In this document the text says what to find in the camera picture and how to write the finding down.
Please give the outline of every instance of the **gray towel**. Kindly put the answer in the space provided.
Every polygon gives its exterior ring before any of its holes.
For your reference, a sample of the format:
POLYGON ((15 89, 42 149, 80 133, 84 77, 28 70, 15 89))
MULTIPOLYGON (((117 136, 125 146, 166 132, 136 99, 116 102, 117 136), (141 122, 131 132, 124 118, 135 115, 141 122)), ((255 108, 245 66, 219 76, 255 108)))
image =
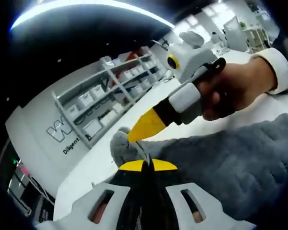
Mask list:
MULTIPOLYGON (((213 195, 237 220, 271 205, 288 176, 288 114, 207 136, 140 144, 153 158, 175 164, 186 183, 213 195)), ((138 159, 134 149, 123 150, 112 154, 138 159)))

